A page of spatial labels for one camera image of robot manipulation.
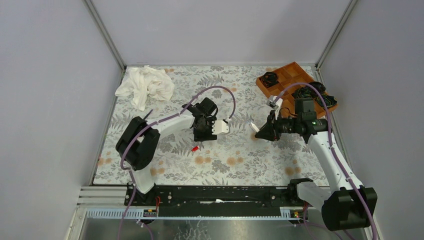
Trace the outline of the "white pen orange cap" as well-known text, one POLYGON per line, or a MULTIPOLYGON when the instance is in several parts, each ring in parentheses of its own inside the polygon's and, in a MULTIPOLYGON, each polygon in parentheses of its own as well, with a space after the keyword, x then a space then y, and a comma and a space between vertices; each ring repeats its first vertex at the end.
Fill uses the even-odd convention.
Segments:
POLYGON ((259 132, 259 128, 253 122, 250 122, 249 125, 253 129, 253 131, 255 131, 256 133, 259 132))

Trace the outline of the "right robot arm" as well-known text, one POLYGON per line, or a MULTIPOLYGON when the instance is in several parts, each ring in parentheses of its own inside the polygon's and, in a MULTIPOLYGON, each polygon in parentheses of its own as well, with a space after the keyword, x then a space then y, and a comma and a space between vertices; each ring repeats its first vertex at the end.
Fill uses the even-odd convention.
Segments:
POLYGON ((272 95, 266 104, 272 110, 255 137, 278 141, 282 134, 298 134, 317 157, 330 187, 326 191, 309 178, 294 179, 286 193, 287 201, 293 206, 311 204, 320 211, 330 231, 372 226, 377 193, 372 187, 365 187, 352 172, 334 140, 329 122, 317 118, 313 99, 296 99, 294 117, 282 116, 283 100, 276 96, 272 95))

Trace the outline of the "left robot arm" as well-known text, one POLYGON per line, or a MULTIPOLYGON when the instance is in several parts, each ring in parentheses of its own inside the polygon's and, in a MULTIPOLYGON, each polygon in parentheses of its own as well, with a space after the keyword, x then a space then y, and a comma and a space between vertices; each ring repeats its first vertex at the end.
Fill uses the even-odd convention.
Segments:
POLYGON ((217 120, 218 107, 209 98, 200 103, 189 104, 184 113, 168 116, 163 122, 147 121, 139 116, 133 118, 116 143, 115 150, 129 165, 131 179, 136 186, 136 199, 144 206, 155 200, 155 180, 148 165, 154 158, 158 142, 177 132, 192 129, 195 142, 215 141, 213 125, 217 120))

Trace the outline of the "black pen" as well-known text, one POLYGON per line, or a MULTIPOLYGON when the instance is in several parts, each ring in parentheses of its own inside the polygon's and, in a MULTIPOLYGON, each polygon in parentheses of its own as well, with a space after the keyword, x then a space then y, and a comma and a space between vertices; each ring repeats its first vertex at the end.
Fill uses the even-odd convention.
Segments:
POLYGON ((145 116, 144 116, 144 120, 146 120, 148 117, 149 117, 149 115, 151 114, 153 112, 153 109, 151 109, 145 116))

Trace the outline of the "floral patterned mat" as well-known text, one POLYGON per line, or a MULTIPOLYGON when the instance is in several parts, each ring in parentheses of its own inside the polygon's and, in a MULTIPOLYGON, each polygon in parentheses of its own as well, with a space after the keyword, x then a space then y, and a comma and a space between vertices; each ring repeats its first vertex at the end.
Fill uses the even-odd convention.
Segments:
POLYGON ((249 123, 265 123, 270 108, 256 85, 257 77, 270 66, 166 66, 175 85, 169 101, 149 98, 146 109, 131 105, 132 96, 116 100, 104 145, 97 162, 93 184, 124 185, 129 173, 120 167, 115 146, 129 122, 144 118, 162 119, 177 113, 182 105, 201 93, 218 107, 219 119, 232 115, 229 133, 215 141, 195 142, 190 129, 171 134, 158 142, 148 166, 158 185, 285 186, 292 179, 310 178, 326 187, 328 181, 311 149, 297 134, 285 134, 279 141, 255 138, 249 123))

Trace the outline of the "orange compartment tray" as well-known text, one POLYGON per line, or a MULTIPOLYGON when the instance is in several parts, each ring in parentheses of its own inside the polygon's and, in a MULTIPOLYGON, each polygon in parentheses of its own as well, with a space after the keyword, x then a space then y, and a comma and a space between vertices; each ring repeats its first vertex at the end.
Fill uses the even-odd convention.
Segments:
POLYGON ((295 115, 295 100, 312 98, 318 118, 326 115, 324 106, 329 112, 334 111, 338 101, 327 93, 327 88, 313 78, 296 62, 276 69, 267 69, 256 79, 256 85, 269 98, 278 96, 284 91, 281 114, 283 117, 295 115))

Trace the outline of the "white crumpled cloth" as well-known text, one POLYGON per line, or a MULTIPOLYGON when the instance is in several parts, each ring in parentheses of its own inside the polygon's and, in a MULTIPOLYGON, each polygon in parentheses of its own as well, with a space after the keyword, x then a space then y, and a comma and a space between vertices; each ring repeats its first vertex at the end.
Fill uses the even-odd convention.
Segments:
POLYGON ((169 101, 174 90, 175 85, 165 70, 146 65, 127 68, 114 94, 117 97, 132 96, 131 105, 139 111, 144 111, 148 98, 169 101))

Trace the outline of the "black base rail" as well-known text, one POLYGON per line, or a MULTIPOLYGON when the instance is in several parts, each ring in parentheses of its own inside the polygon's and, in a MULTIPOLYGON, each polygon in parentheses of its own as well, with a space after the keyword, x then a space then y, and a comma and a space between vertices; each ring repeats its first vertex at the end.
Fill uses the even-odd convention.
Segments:
POLYGON ((125 206, 152 207, 159 217, 282 217, 304 202, 285 186, 155 185, 147 193, 128 185, 125 206))

